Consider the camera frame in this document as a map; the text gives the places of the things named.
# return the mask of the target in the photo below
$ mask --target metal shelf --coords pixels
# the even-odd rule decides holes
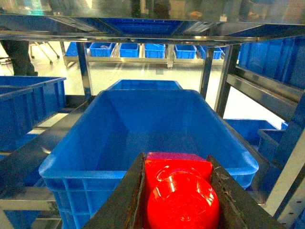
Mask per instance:
[[[155,10],[153,0],[141,0],[139,4],[131,0],[114,5],[111,1],[97,0],[89,8],[86,1],[80,0],[71,0],[71,7],[56,0],[0,1],[0,25],[4,28],[0,30],[1,39],[78,42],[78,57],[65,56],[65,49],[61,48],[66,66],[69,62],[80,63],[85,93],[84,97],[67,96],[69,98],[67,106],[73,110],[70,114],[0,161],[0,169],[3,171],[0,176],[0,190],[2,194],[7,194],[0,199],[0,226],[3,228],[12,228],[4,214],[6,209],[33,210],[32,206],[35,206],[37,210],[56,210],[54,197],[46,189],[44,192],[47,198],[33,195],[35,192],[41,192],[43,190],[41,188],[22,188],[17,187],[17,184],[40,165],[90,104],[92,84],[89,62],[142,62],[167,64],[170,68],[174,64],[202,64],[200,94],[204,98],[212,64],[223,64],[214,108],[220,117],[224,115],[232,86],[287,121],[292,117],[305,115],[299,111],[301,106],[305,106],[304,91],[236,67],[241,43],[305,35],[303,14],[305,1],[288,1],[285,4],[282,1],[273,1],[272,5],[257,4],[255,6],[260,7],[260,10],[256,14],[250,14],[248,9],[251,5],[245,7],[243,4],[251,4],[251,1],[224,0],[219,1],[220,5],[215,7],[215,0],[202,0],[200,5],[192,5],[192,1],[169,0],[172,7],[164,15],[158,14]],[[202,16],[190,18],[190,14],[186,12],[188,8],[190,11],[199,11]],[[136,26],[138,22],[145,25],[150,21],[161,24],[177,21],[179,25],[163,33],[161,28],[165,27],[162,25],[157,27],[159,30],[156,33],[147,30],[135,30],[130,33],[124,32],[125,28],[122,26],[108,23],[105,18],[128,18],[134,22],[133,26]],[[118,55],[118,46],[113,56],[109,58],[90,57],[86,55],[87,49],[84,42],[165,43],[168,44],[168,49],[164,59],[145,58],[143,48],[139,58],[121,58]],[[174,44],[212,47],[208,48],[205,61],[198,58],[177,59],[173,49]],[[228,46],[224,61],[213,60],[214,47],[225,45]],[[258,189],[269,167],[268,162],[239,136],[240,141],[260,165],[260,170],[253,181],[255,190],[252,196],[257,198],[257,202],[271,215],[278,217],[281,223],[286,223],[286,226],[294,221],[299,211],[305,206],[305,196],[302,194],[305,177],[305,138],[304,133],[299,134],[300,137],[293,139],[298,142],[269,196],[265,196]],[[282,141],[281,144],[288,144],[288,142]],[[295,206],[296,201],[299,202],[297,208],[290,208]],[[52,216],[40,218],[54,219]]]
[[[204,64],[204,59],[200,58],[198,55],[195,56],[194,59],[178,59],[176,58],[176,54],[172,51],[173,55],[170,55],[170,49],[173,48],[169,45],[167,52],[165,52],[165,58],[146,58],[144,52],[144,44],[140,44],[140,51],[138,58],[126,58],[120,57],[120,45],[116,44],[112,54],[110,57],[93,57],[90,56],[90,52],[86,55],[86,59],[88,62],[107,62],[107,63],[155,63],[155,64],[166,64],[169,68],[173,66],[173,64]],[[78,62],[79,59],[77,56],[66,56],[65,49],[63,43],[61,42],[61,49],[63,51],[63,60],[65,62],[66,67],[69,67],[69,63]],[[213,64],[223,64],[224,60],[213,60]]]

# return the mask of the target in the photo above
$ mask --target shelf leg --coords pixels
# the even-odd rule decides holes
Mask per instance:
[[[168,47],[167,47],[167,51],[168,51],[168,55],[167,55],[167,59],[168,59],[168,62],[167,62],[167,67],[168,68],[172,68],[173,67],[173,59],[174,59],[174,45],[173,44],[169,44]]]
[[[85,97],[86,99],[89,99],[92,95],[92,84],[91,84],[89,61],[86,58],[86,52],[87,52],[86,43],[76,42],[76,46],[77,46],[78,59],[80,62],[82,85],[84,87]]]
[[[210,80],[210,73],[212,68],[212,62],[214,57],[214,47],[207,49],[206,58],[203,65],[203,72],[201,75],[200,86],[199,86],[199,93],[205,99],[206,92],[208,90],[208,84]]]
[[[221,72],[218,92],[217,92],[217,98],[214,110],[218,115],[222,118],[224,116],[225,107],[228,101],[228,96],[230,92],[231,86],[227,83],[227,76],[230,73],[234,73],[237,59],[238,59],[238,53],[240,50],[240,45],[228,45],[225,57],[224,57],[224,65]]]

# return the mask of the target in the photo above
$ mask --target metal rail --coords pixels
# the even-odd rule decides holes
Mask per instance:
[[[154,63],[154,64],[166,64],[168,68],[173,67],[173,64],[204,64],[205,60],[201,57],[195,56],[194,59],[178,59],[176,58],[175,52],[170,49],[173,47],[169,45],[167,50],[165,51],[165,58],[146,58],[144,51],[144,44],[139,45],[139,57],[120,57],[120,44],[115,45],[112,54],[110,57],[94,57],[90,56],[90,53],[86,55],[87,62],[107,62],[107,63]],[[65,50],[63,51],[63,60],[67,68],[71,65],[69,63],[76,63],[79,61],[79,58],[76,56],[66,56]],[[223,64],[223,60],[213,60],[213,64]]]

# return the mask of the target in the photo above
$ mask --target blue bin row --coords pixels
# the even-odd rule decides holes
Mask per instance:
[[[305,37],[247,43],[239,66],[262,76],[305,89]]]
[[[110,57],[115,47],[115,43],[92,43],[89,47],[91,56],[94,57]],[[202,59],[206,57],[207,46],[194,45],[175,45],[175,53],[178,59],[193,59],[196,56],[197,49]],[[139,57],[139,45],[135,43],[123,43],[120,46],[121,57]],[[220,59],[223,51],[220,48],[215,48],[213,59]],[[71,42],[66,52],[66,56],[77,56],[76,44]],[[146,58],[164,58],[164,44],[145,44]]]
[[[199,93],[106,90],[39,169],[54,193],[64,228],[80,229],[111,195],[138,153],[150,151],[203,158],[212,154],[243,188],[258,170],[254,158]]]
[[[0,76],[0,148],[65,107],[59,77]]]

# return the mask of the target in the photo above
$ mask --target metal frame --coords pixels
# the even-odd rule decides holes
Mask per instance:
[[[153,1],[150,1],[149,14],[153,18]],[[209,76],[212,63],[222,63],[222,60],[213,60],[214,48],[208,48],[206,60],[202,59],[177,59],[174,52],[174,44],[193,44],[193,45],[211,45],[225,46],[227,51],[224,57],[224,64],[221,74],[221,80],[215,103],[215,111],[220,117],[223,117],[230,88],[233,86],[245,95],[249,96],[259,104],[274,112],[286,121],[289,121],[297,108],[298,102],[303,94],[302,90],[281,84],[279,82],[267,79],[249,71],[236,67],[240,44],[244,42],[258,42],[268,39],[291,37],[304,35],[304,26],[282,26],[282,32],[277,34],[271,32],[268,36],[260,36],[263,31],[270,30],[273,25],[261,23],[222,23],[212,22],[201,24],[193,22],[183,31],[183,27],[189,22],[184,21],[172,35],[125,35],[116,28],[108,25],[102,19],[88,18],[87,20],[73,17],[50,16],[50,19],[61,23],[59,30],[54,31],[14,31],[0,30],[1,39],[14,40],[34,40],[38,41],[76,41],[78,57],[65,56],[65,48],[61,42],[61,51],[66,67],[69,62],[79,62],[84,87],[85,97],[74,96],[69,98],[67,110],[73,110],[66,117],[57,122],[54,126],[47,129],[37,138],[14,151],[0,163],[0,170],[4,171],[0,176],[0,224],[6,229],[11,229],[11,223],[4,214],[4,210],[45,210],[51,214],[43,213],[37,220],[51,219],[59,221],[52,212],[57,212],[54,196],[46,188],[41,187],[19,187],[20,183],[27,175],[31,173],[50,151],[67,134],[73,124],[79,119],[92,100],[92,84],[90,79],[89,62],[147,62],[163,63],[172,68],[174,64],[202,64],[203,74],[201,78],[200,93],[206,97],[206,91],[209,83]],[[143,48],[140,58],[120,58],[118,55],[119,46],[116,46],[113,55],[110,58],[91,57],[87,55],[84,42],[134,42],[134,43],[166,43],[166,58],[150,59],[144,58]],[[299,142],[295,146],[286,166],[283,169],[274,189],[268,197],[258,192],[261,177],[268,169],[268,162],[240,136],[240,141],[245,145],[249,152],[260,164],[260,170],[253,181],[252,196],[259,198],[258,203],[266,209],[271,215],[278,217],[281,223],[289,226],[297,217],[300,209],[304,206],[305,200],[302,195],[304,190],[304,178],[298,180],[303,174],[305,163],[304,148],[305,134],[303,133]]]
[[[282,119],[290,121],[295,115],[298,102],[304,96],[304,91],[236,67],[238,51],[238,45],[227,48],[215,111],[220,117],[223,117],[232,86]],[[252,183],[252,187],[256,190],[252,191],[251,195],[270,215],[278,217],[278,220],[289,228],[305,206],[305,130],[298,139],[269,196],[258,189],[262,182],[261,177],[267,171],[269,163],[239,134],[235,131],[233,133],[238,136],[260,166]]]
[[[139,57],[128,58],[120,57],[120,43],[116,44],[110,57],[94,57],[90,53],[86,55],[88,62],[107,62],[107,63],[155,63],[166,64],[168,68],[172,68],[174,64],[204,64],[206,61],[201,57],[196,56],[194,59],[178,59],[174,52],[174,45],[169,44],[165,50],[165,58],[146,58],[144,44],[139,44]],[[76,56],[66,56],[66,52],[61,42],[61,50],[63,51],[63,60],[66,68],[70,68],[72,64],[78,62],[79,58]],[[213,60],[213,64],[223,64],[223,60]]]

